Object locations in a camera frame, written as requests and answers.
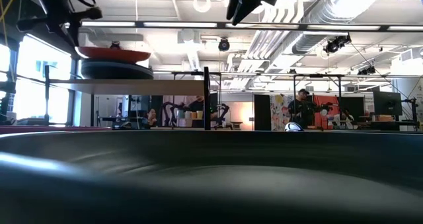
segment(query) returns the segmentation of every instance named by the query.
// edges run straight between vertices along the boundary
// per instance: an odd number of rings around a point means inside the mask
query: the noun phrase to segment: window
[[[27,79],[18,79],[13,112],[17,119],[43,118],[46,113],[46,93],[44,85]],[[69,91],[61,88],[50,88],[48,114],[50,122],[64,124],[67,121]]]
[[[9,70],[9,64],[11,59],[11,51],[8,47],[0,44],[0,71],[8,71]]]
[[[18,75],[32,79],[46,80],[45,65],[50,65],[51,79],[70,79],[71,56],[47,43],[25,36],[20,43],[17,65]]]
[[[17,119],[43,118],[46,113],[46,93],[43,83],[46,80],[45,65],[50,65],[51,79],[70,79],[71,57],[47,43],[33,37],[25,36],[20,43],[13,112]],[[48,114],[50,122],[64,124],[67,122],[69,91],[50,87]]]

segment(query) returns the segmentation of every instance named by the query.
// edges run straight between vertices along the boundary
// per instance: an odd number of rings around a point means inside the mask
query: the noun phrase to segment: black stand
[[[204,67],[204,129],[211,130],[210,124],[210,74],[209,67]]]
[[[50,125],[50,116],[48,115],[48,100],[50,97],[50,66],[49,65],[44,66],[44,73],[46,75],[46,86],[45,86],[46,113],[44,114],[44,123],[45,123],[45,126],[49,126]]]

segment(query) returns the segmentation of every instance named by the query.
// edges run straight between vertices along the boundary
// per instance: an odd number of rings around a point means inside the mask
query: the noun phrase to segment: poster
[[[288,105],[293,100],[293,95],[270,95],[270,122],[272,131],[284,131],[289,122],[290,114]]]

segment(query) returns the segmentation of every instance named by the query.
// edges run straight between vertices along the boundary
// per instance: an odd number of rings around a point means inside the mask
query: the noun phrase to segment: ceiling light
[[[262,76],[287,76],[293,77],[293,74],[263,73]]]
[[[366,25],[309,25],[307,29],[310,30],[379,30],[380,26],[366,26]]]
[[[423,26],[390,26],[388,30],[404,30],[404,31],[421,30],[423,31]]]
[[[151,28],[216,28],[213,22],[145,22],[144,27]]]
[[[171,75],[172,72],[169,71],[154,71],[153,72],[155,75]]]
[[[260,73],[237,73],[237,72],[223,72],[222,75],[260,75]]]
[[[135,22],[84,21],[82,26],[135,27]]]
[[[298,29],[296,24],[278,24],[278,23],[239,23],[236,26],[233,26],[231,23],[226,24],[227,28],[251,28],[251,29],[263,29],[263,30],[272,30],[272,29]]]
[[[194,7],[194,9],[199,12],[199,13],[206,13],[207,11],[210,10],[210,8],[212,7],[212,2],[210,0],[206,0],[206,4],[204,4],[203,6],[199,6],[198,5],[198,1],[199,0],[194,0],[192,2],[192,6]]]
[[[323,35],[323,36],[347,36],[348,32],[320,32],[320,31],[305,31],[304,35]]]

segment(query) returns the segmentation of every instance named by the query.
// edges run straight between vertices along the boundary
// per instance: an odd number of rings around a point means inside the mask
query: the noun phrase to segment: computer screen
[[[389,92],[373,92],[375,104],[375,115],[401,116],[403,107],[401,105],[401,94]]]

